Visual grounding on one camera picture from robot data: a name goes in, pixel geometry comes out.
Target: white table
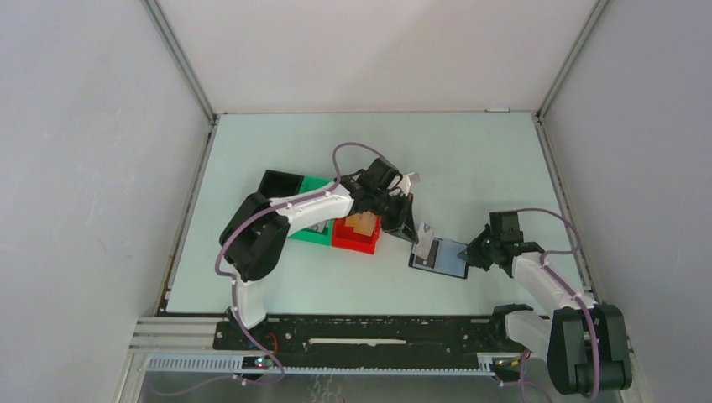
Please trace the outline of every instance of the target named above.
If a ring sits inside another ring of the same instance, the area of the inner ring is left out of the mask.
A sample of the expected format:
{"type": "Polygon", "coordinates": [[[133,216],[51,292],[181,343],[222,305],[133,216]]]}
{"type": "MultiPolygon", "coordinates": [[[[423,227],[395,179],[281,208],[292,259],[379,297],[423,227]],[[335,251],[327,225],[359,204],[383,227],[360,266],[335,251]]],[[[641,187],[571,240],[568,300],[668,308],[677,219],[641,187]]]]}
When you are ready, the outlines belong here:
{"type": "MultiPolygon", "coordinates": [[[[439,238],[468,243],[489,212],[544,207],[559,212],[529,113],[328,113],[224,115],[217,127],[186,241],[170,290],[168,312],[223,312],[229,280],[213,272],[217,239],[264,170],[334,177],[332,148],[359,141],[380,150],[401,172],[417,171],[416,222],[439,238]]],[[[374,156],[339,151],[346,173],[374,156]]],[[[568,249],[563,225],[521,213],[525,240],[568,249]]],[[[409,268],[410,244],[381,234],[375,255],[288,240],[267,277],[270,313],[480,315],[508,303],[543,313],[503,270],[470,268],[466,280],[409,268]]],[[[581,281],[570,256],[551,261],[574,288],[581,281]]]]}

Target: metal frame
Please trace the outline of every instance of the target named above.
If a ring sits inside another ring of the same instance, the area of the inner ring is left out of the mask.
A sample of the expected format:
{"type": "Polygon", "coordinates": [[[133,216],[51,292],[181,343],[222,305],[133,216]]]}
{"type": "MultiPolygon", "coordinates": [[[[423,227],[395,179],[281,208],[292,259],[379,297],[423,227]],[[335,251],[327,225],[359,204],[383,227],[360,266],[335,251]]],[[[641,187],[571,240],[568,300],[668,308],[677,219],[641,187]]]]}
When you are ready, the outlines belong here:
{"type": "MultiPolygon", "coordinates": [[[[181,74],[184,76],[187,84],[191,88],[193,95],[198,101],[200,108],[206,114],[211,123],[215,125],[212,128],[206,148],[203,150],[202,160],[198,166],[191,194],[186,202],[185,214],[181,222],[181,227],[176,236],[175,252],[171,256],[168,263],[166,280],[162,291],[159,295],[159,304],[165,300],[165,293],[170,292],[170,284],[175,278],[175,267],[180,259],[181,250],[186,239],[187,227],[192,217],[193,209],[196,202],[197,191],[200,188],[202,177],[207,164],[207,157],[210,154],[212,141],[214,139],[215,130],[217,129],[218,116],[213,111],[210,102],[207,99],[205,92],[196,77],[195,71],[191,68],[185,53],[183,52],[175,34],[170,27],[168,20],[160,6],[159,0],[142,0],[146,6],[150,17],[164,38],[169,52],[175,60],[181,74]]],[[[591,10],[591,13],[583,26],[578,37],[574,41],[572,49],[563,62],[562,68],[558,72],[554,82],[549,88],[542,105],[537,113],[532,114],[532,119],[535,124],[537,135],[542,146],[544,159],[547,163],[547,168],[552,179],[552,185],[557,196],[558,204],[563,215],[571,222],[576,223],[575,214],[568,202],[565,182],[558,168],[558,159],[556,151],[552,146],[551,141],[547,136],[546,124],[542,117],[545,117],[551,108],[557,94],[559,93],[562,84],[568,77],[572,66],[582,53],[585,45],[588,43],[589,36],[593,32],[596,24],[600,21],[603,12],[610,3],[610,0],[599,0],[591,10]]],[[[569,235],[569,240],[573,244],[573,235],[569,235]]],[[[590,270],[589,264],[584,252],[585,248],[575,255],[578,266],[578,271],[581,274],[582,281],[586,290],[594,292],[597,298],[601,301],[605,299],[603,289],[599,286],[594,273],[590,270]]],[[[190,370],[195,372],[200,368],[195,368],[197,361],[219,360],[229,361],[239,359],[243,354],[251,354],[251,352],[240,351],[217,351],[212,349],[213,334],[215,332],[216,323],[220,321],[217,317],[142,317],[138,320],[134,331],[133,339],[128,349],[127,358],[123,365],[122,376],[118,382],[116,393],[113,401],[115,403],[138,401],[141,386],[144,382],[144,377],[150,370],[166,370],[170,367],[171,371],[190,370]],[[192,357],[195,359],[193,364],[177,364],[176,359],[192,357]]],[[[483,364],[480,371],[472,371],[474,375],[490,375],[489,363],[495,358],[511,358],[516,354],[511,353],[479,353],[478,357],[483,364]]],[[[629,390],[623,391],[618,395],[620,401],[625,403],[644,403],[652,401],[647,383],[641,377],[640,371],[637,370],[638,365],[635,355],[631,351],[631,360],[634,364],[634,385],[629,390]]],[[[310,369],[310,374],[318,373],[318,370],[310,369]]],[[[373,371],[374,374],[382,374],[383,372],[373,371]]],[[[359,371],[349,371],[351,374],[358,374],[359,371]]],[[[438,374],[459,374],[442,372],[438,374]]]]}

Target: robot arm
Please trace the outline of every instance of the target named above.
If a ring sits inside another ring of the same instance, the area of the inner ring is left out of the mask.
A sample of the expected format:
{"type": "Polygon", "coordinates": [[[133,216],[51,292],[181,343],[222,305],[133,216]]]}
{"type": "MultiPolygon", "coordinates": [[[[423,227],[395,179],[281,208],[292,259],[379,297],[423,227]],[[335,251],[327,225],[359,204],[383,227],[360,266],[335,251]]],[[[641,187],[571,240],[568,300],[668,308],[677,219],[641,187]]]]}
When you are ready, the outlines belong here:
{"type": "Polygon", "coordinates": [[[247,328],[266,317],[264,278],[280,260],[288,236],[319,222],[372,212],[381,217],[385,233],[417,243],[409,181],[388,161],[378,158],[367,170],[340,178],[308,193],[267,199],[259,192],[245,199],[220,236],[224,245],[233,232],[255,214],[272,207],[247,226],[229,245],[225,260],[237,271],[238,313],[247,328]]]}
{"type": "Polygon", "coordinates": [[[584,313],[571,292],[554,276],[561,278],[547,263],[542,267],[543,249],[524,242],[517,212],[492,212],[490,225],[460,254],[469,264],[485,271],[497,264],[522,284],[549,319],[539,317],[529,306],[498,306],[493,320],[504,323],[500,337],[529,348],[547,361],[549,377],[563,395],[587,394],[593,389],[592,343],[597,343],[601,390],[622,390],[631,386],[626,325],[616,306],[599,304],[590,296],[576,294],[594,321],[595,338],[589,334],[584,313]]]}

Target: red wire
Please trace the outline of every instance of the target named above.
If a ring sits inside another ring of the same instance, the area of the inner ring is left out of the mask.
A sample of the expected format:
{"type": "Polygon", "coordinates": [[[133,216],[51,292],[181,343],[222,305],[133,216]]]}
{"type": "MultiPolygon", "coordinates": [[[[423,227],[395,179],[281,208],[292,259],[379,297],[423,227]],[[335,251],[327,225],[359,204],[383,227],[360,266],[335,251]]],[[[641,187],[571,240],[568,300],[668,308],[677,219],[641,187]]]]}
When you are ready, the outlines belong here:
{"type": "Polygon", "coordinates": [[[275,336],[274,333],[267,333],[265,336],[272,338],[272,340],[275,341],[275,351],[272,352],[272,354],[277,354],[277,351],[280,350],[280,345],[277,343],[277,337],[275,336]]]}

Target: white wall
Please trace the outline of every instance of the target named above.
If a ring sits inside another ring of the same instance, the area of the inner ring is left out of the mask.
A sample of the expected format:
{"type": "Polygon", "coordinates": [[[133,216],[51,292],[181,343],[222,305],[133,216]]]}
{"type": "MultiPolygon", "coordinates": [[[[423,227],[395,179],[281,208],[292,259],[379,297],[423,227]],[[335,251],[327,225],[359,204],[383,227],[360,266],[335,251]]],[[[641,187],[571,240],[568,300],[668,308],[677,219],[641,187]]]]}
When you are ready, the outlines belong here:
{"type": "Polygon", "coordinates": [[[166,0],[219,112],[539,108],[595,0],[166,0]]]}
{"type": "Polygon", "coordinates": [[[612,2],[546,117],[659,402],[712,401],[712,3],[612,2]]]}
{"type": "Polygon", "coordinates": [[[109,401],[207,121],[139,0],[0,3],[0,395],[109,401]]]}

